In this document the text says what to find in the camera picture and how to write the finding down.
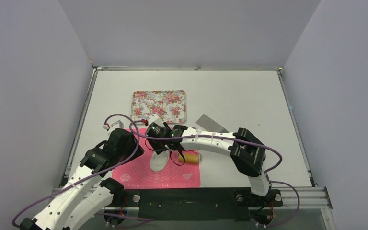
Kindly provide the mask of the white dough piece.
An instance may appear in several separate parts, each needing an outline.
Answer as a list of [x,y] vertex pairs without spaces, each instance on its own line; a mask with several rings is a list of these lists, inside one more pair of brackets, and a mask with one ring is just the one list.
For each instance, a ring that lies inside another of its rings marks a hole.
[[149,163],[150,168],[154,172],[159,172],[166,166],[168,159],[169,159],[169,155],[167,152],[162,152],[160,154],[153,152],[150,158],[150,163]]

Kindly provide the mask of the wooden dough roller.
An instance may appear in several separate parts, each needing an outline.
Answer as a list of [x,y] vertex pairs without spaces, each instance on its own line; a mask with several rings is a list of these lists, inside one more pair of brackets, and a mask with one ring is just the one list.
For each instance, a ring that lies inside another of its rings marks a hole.
[[198,152],[185,152],[178,154],[178,161],[183,164],[193,164],[198,165],[202,160],[202,155]]

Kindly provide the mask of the metal spatula wooden handle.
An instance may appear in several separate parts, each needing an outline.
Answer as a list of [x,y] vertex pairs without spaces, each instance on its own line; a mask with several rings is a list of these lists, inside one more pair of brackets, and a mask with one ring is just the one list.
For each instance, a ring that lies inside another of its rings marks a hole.
[[203,128],[205,131],[217,132],[217,133],[228,133],[228,130],[220,125],[218,122],[214,121],[212,118],[203,114],[195,122],[198,126]]

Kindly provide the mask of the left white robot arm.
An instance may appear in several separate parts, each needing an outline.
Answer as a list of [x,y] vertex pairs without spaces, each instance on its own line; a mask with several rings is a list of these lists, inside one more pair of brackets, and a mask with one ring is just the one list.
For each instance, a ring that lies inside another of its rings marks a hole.
[[76,230],[107,205],[118,206],[124,186],[111,178],[116,166],[144,153],[135,135],[117,128],[108,140],[88,150],[67,185],[33,218],[17,226],[21,230]]

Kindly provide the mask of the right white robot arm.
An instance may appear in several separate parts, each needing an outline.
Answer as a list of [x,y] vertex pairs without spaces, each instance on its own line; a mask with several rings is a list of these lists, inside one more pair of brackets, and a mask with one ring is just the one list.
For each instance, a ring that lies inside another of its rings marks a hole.
[[265,149],[249,130],[239,128],[236,132],[217,133],[182,125],[170,128],[151,123],[145,135],[155,150],[201,150],[230,157],[236,169],[248,177],[252,201],[262,205],[270,199]]

